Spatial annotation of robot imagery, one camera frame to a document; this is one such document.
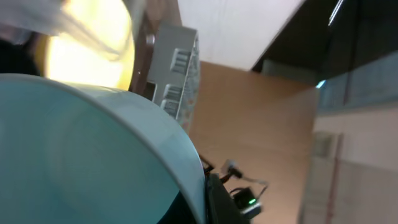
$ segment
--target white panel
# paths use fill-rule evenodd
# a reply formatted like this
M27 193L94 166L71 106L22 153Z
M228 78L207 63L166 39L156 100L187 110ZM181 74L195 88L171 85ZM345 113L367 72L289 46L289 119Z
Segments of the white panel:
M178 0L182 24L199 31L200 59L249 70L302 0Z

